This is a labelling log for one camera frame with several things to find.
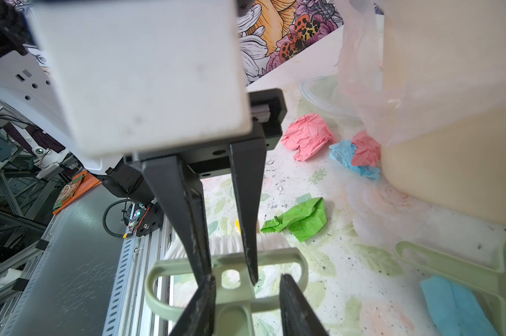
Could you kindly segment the large pink paper scrap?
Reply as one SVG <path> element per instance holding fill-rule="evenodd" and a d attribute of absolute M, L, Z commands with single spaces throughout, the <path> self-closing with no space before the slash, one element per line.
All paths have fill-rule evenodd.
<path fill-rule="evenodd" d="M 290 151 L 296 151 L 293 159 L 303 162 L 318 153 L 325 145 L 332 144 L 335 136 L 325 120 L 317 113 L 301 116 L 290 124 L 281 143 Z"/>

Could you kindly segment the orange booklet on floor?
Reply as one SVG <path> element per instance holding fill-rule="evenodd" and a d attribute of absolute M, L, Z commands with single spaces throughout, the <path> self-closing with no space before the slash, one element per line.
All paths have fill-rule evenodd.
<path fill-rule="evenodd" d="M 101 184 L 98 180 L 87 170 L 74 176 L 71 182 L 67 183 L 61 190 L 58 198 L 53 205 L 53 215 L 60 213 L 65 207 L 73 201 L 87 193 L 90 189 Z"/>

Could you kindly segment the green paper scrap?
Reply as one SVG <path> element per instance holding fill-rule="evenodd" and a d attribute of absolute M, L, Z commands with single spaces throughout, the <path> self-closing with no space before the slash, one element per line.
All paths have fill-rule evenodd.
<path fill-rule="evenodd" d="M 324 198 L 316 197 L 266 221 L 261 232 L 274 233 L 288 229 L 299 242 L 305 242 L 314 237 L 326 224 L 327 212 Z"/>

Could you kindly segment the yellow paper scrap centre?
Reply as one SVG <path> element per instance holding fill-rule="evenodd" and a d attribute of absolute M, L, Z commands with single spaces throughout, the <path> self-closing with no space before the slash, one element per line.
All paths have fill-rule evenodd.
<path fill-rule="evenodd" d="M 240 226 L 240 221 L 239 220 L 235 221 L 235 226 L 236 226 L 238 232 L 241 234 L 242 230 L 241 230 L 241 226 Z"/>

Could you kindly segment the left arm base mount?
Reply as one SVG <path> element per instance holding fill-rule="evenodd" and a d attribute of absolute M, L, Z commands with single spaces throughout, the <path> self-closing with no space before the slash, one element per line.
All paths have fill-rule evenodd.
<path fill-rule="evenodd" d="M 123 235 L 124 239 L 143 237 L 163 227 L 165 215 L 160 204 L 151 204 L 132 230 Z"/>

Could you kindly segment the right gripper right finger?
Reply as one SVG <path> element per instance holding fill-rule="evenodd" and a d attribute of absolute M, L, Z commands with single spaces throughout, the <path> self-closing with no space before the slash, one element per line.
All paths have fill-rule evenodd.
<path fill-rule="evenodd" d="M 283 274 L 279 285 L 283 335 L 328 336 L 293 277 Z"/>

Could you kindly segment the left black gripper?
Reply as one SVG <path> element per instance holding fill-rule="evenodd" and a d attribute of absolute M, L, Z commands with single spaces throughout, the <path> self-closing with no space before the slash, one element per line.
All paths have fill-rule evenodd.
<path fill-rule="evenodd" d="M 265 57 L 254 1 L 35 1 L 55 104 L 31 121 L 92 172 L 121 155 L 246 135 Z"/>

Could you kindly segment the cream bin with plastic bag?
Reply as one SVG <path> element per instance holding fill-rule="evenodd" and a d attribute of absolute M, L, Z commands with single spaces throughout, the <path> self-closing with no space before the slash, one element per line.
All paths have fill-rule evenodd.
<path fill-rule="evenodd" d="M 338 83 L 421 200 L 506 225 L 506 1 L 337 1 Z"/>

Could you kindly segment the blue paper scrap near bin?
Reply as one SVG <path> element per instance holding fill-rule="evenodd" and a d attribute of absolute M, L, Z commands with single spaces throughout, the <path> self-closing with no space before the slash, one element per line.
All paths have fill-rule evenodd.
<path fill-rule="evenodd" d="M 363 176 L 367 179 L 379 181 L 381 178 L 381 169 L 370 165 L 353 165 L 352 159 L 355 157 L 358 147 L 350 140 L 344 140 L 329 147 L 330 158 L 345 168 Z"/>

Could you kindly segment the aluminium front rail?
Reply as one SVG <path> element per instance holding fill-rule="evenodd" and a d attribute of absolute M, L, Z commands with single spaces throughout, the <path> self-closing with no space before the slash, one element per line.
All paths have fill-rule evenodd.
<path fill-rule="evenodd" d="M 155 315 L 145 302 L 144 281 L 154 263 L 162 260 L 172 242 L 172 228 L 161 228 L 123 243 L 102 334 L 167 335 L 169 322 Z"/>

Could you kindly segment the blue paper scrap by dustpan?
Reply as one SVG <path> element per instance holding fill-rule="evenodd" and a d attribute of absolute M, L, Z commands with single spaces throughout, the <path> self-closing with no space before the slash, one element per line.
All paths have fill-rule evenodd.
<path fill-rule="evenodd" d="M 442 336 L 498 336 L 470 289 L 436 276 L 421 281 L 420 286 Z"/>

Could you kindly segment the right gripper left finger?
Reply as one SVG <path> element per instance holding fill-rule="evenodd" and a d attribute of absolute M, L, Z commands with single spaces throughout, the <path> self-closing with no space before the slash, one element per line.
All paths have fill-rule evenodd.
<path fill-rule="evenodd" d="M 197 291 L 188 303 L 170 336 L 203 335 L 214 333 L 214 314 L 216 307 L 216 279 L 205 276 Z"/>

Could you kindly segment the green plastic dustpan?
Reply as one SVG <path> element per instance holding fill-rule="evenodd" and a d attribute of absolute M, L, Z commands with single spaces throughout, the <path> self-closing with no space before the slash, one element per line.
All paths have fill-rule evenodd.
<path fill-rule="evenodd" d="M 471 263 L 412 242 L 399 242 L 396 255 L 402 261 L 471 290 L 491 295 L 492 324 L 506 335 L 506 240 L 497 252 L 496 267 Z"/>

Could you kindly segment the green hand brush white bristles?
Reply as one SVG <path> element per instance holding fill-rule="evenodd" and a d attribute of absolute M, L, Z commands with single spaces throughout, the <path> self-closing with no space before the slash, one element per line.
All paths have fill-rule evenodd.
<path fill-rule="evenodd" d="M 216 307 L 213 335 L 253 335 L 254 314 L 279 309 L 276 295 L 256 296 L 256 287 L 249 279 L 239 236 L 214 237 L 209 241 L 214 250 L 212 275 L 216 279 Z M 288 244 L 282 234 L 258 234 L 258 264 L 275 267 L 295 264 L 300 268 L 297 285 L 305 290 L 308 284 L 308 264 L 303 254 Z M 164 259 L 155 262 L 144 282 L 145 302 L 160 318 L 174 325 L 187 305 L 173 306 L 156 295 L 156 281 L 163 277 L 177 277 L 192 273 L 184 246 L 179 239 L 171 243 Z"/>

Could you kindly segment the clear glass bowl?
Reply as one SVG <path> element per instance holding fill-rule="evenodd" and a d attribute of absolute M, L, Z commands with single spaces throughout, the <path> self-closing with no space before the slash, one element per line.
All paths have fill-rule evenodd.
<path fill-rule="evenodd" d="M 307 101 L 322 110 L 339 116 L 360 119 L 351 99 L 341 92 L 336 75 L 303 81 L 299 90 Z"/>

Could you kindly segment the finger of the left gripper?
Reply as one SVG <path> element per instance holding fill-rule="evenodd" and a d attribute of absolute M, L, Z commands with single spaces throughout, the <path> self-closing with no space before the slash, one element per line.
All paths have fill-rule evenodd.
<path fill-rule="evenodd" d="M 257 221 L 267 146 L 264 139 L 230 145 L 230 170 L 244 249 L 252 284 L 258 282 Z"/>
<path fill-rule="evenodd" d="M 202 183 L 178 156 L 145 160 L 142 174 L 179 236 L 195 276 L 201 283 L 212 273 Z"/>

